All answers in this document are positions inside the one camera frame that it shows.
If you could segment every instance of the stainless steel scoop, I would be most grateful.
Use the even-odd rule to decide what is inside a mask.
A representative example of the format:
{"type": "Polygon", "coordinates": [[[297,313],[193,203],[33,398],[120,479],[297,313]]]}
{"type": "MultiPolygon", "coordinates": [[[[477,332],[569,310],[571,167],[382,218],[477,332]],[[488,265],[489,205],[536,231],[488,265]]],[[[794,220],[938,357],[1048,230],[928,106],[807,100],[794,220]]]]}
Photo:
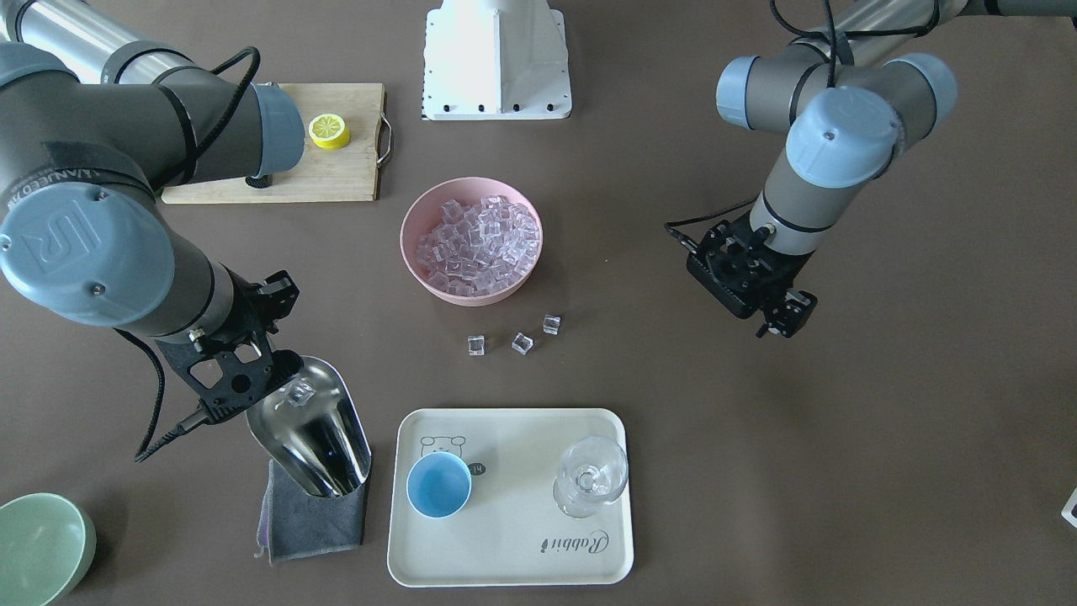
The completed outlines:
{"type": "Polygon", "coordinates": [[[366,482],[370,447],[336,369],[310,356],[303,363],[295,378],[247,411],[247,424],[308,494],[344,496],[366,482]]]}

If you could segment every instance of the cutting board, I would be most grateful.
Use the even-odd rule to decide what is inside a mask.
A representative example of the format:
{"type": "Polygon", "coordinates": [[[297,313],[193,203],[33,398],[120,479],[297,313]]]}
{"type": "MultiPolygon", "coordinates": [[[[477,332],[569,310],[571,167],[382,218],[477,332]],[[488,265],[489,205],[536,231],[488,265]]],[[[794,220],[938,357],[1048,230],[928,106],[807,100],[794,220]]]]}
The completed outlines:
{"type": "Polygon", "coordinates": [[[272,175],[265,188],[242,178],[167,187],[167,203],[369,201],[378,197],[378,140],[383,121],[383,84],[281,84],[299,108],[304,129],[316,115],[335,113],[351,130],[351,142],[323,150],[307,135],[303,158],[272,175]]]}

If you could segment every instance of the blue cup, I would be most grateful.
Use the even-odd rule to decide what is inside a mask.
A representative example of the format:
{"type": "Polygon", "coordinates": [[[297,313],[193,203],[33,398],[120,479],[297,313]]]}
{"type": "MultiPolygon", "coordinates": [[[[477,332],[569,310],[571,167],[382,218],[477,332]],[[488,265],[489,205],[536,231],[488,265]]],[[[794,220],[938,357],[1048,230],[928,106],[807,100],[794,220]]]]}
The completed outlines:
{"type": "Polygon", "coordinates": [[[452,453],[435,452],[420,459],[407,476],[407,499],[426,518],[448,518],[471,497],[471,471],[452,453]]]}

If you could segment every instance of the gray cloth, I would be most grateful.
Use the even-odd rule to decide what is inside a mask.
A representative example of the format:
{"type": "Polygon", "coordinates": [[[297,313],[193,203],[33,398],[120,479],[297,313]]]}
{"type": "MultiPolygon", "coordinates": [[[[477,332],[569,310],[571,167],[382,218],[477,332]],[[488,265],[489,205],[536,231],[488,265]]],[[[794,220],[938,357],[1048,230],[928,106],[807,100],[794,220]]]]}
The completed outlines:
{"type": "Polygon", "coordinates": [[[263,551],[269,551],[269,563],[346,551],[363,545],[367,484],[369,480],[342,497],[312,497],[283,467],[270,461],[257,534],[257,544],[263,551]]]}

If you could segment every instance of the brown table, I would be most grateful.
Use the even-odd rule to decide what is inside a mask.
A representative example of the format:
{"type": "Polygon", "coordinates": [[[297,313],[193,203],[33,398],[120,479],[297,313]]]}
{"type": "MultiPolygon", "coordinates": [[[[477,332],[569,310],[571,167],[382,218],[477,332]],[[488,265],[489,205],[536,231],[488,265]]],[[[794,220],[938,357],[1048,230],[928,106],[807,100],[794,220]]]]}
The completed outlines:
{"type": "MultiPolygon", "coordinates": [[[[266,456],[241,420],[132,462],[154,390],[111,332],[0,287],[0,502],[57,492],[98,525],[69,604],[1073,604],[1077,529],[1077,33],[967,17],[904,52],[957,75],[949,121],[859,195],[801,272],[819,309],[757,341],[684,269],[663,221],[755,195],[780,136],[723,122],[725,65],[791,37],[761,2],[560,0],[575,109],[545,123],[419,117],[435,1],[95,5],[258,81],[382,82],[396,130],[373,202],[165,207],[248,278],[303,292],[276,339],[335,365],[375,449],[366,545],[251,556],[266,456]],[[494,177],[538,208],[532,279],[486,309],[407,272],[429,186],[494,177]],[[564,323],[508,349],[546,313],[564,323]],[[485,334],[488,353],[466,355],[485,334]],[[605,407],[627,427],[635,566],[591,588],[411,590],[386,567],[396,428],[428,407],[605,407]]],[[[836,3],[841,8],[844,3],[836,3]]],[[[810,27],[821,10],[791,5],[810,27]]],[[[170,377],[164,423],[193,410],[170,377]]]]}

